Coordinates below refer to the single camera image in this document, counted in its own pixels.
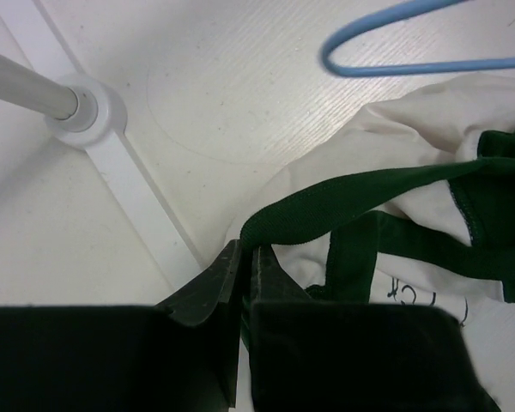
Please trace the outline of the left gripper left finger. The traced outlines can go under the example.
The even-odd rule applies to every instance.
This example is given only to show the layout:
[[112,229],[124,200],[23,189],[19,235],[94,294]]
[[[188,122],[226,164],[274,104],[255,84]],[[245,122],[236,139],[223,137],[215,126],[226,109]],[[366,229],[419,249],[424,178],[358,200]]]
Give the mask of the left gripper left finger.
[[227,411],[240,245],[153,306],[0,306],[0,411]]

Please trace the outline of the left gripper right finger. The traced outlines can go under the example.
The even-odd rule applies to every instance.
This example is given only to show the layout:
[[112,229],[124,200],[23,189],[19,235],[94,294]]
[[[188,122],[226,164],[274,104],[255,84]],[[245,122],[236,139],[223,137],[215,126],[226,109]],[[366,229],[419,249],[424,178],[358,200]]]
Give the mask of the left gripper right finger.
[[495,411],[457,320],[430,306],[314,300],[268,246],[252,254],[257,411]]

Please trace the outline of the white and green t shirt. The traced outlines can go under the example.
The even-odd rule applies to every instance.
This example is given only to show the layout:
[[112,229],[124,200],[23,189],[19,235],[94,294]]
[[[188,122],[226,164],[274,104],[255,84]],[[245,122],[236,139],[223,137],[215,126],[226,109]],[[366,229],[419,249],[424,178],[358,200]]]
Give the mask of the white and green t shirt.
[[233,219],[313,298],[433,306],[515,411],[515,78],[459,76],[364,105]]

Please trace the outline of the light blue wire hanger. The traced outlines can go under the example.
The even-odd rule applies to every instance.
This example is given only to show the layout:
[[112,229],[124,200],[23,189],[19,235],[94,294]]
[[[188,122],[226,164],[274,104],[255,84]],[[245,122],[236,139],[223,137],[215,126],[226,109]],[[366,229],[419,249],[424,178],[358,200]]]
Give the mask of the light blue wire hanger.
[[335,50],[364,33],[457,4],[457,1],[452,0],[405,1],[362,16],[335,31],[322,44],[318,59],[327,72],[341,78],[424,76],[472,71],[515,70],[515,57],[359,67],[342,66],[334,63],[331,59]]

